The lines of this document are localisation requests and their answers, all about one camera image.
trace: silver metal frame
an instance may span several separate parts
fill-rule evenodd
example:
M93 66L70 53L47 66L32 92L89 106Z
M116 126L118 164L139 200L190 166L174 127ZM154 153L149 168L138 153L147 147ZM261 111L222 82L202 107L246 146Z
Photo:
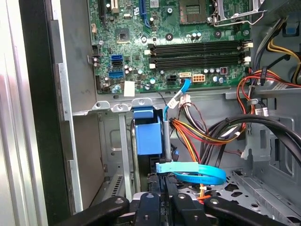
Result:
M47 226L18 0L0 0L0 219Z
M51 0L51 6L52 6L52 18L53 20L57 20L59 24L59 33L60 33L60 41L61 41L61 48L62 48L63 62L57 64L57 67L59 71L59 80L60 80L59 82L61 87L63 120L68 121L70 126L72 159L68 160L68 162L70 164L70 171L71 171L73 198L75 204L75 211L81 212L83 211L83 202L82 202L82 195L81 195L81 188L80 188L79 165L78 165L77 150L75 144L75 134L74 134L74 125L73 125L73 117L72 117L69 77L68 77L68 69L67 69L67 59L66 59L60 0Z

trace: black capacitor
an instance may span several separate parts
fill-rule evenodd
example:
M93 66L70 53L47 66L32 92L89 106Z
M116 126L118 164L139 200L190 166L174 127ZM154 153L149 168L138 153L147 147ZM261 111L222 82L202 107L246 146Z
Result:
M106 4L106 8L107 8L107 11L108 12L111 12L112 11L112 7L111 7L111 5L108 3L108 4Z

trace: black pcie slot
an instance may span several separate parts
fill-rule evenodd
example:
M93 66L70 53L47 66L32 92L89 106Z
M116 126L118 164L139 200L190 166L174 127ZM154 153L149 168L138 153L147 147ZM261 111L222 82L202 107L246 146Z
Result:
M106 27L106 23L105 23L105 0L97 0L98 3L98 16L99 19L101 20L101 22L103 23L103 27Z

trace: pcie slot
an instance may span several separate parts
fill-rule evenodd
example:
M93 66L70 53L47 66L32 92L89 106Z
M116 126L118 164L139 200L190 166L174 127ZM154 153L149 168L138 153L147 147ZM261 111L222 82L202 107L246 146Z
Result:
M139 0L139 8L140 8L140 16L143 18L145 26L150 28L151 26L147 19L147 13L146 13L146 0Z
M103 23L103 27L106 28L106 23L105 23L105 0L98 0L98 16L101 22Z

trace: white label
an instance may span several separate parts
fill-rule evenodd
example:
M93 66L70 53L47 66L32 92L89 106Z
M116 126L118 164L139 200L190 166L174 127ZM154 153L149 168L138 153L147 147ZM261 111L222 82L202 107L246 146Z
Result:
M139 7L134 8L134 16L139 15Z
M174 97L168 102L167 106L174 109L180 101L177 101Z
M288 87L288 85L284 84L284 83L278 83L273 90L280 90L280 89L286 89Z
M124 93L125 97L134 97L135 96L135 82L134 81L125 81L123 93Z
M159 7L159 0L150 0L150 7L151 8L158 8Z

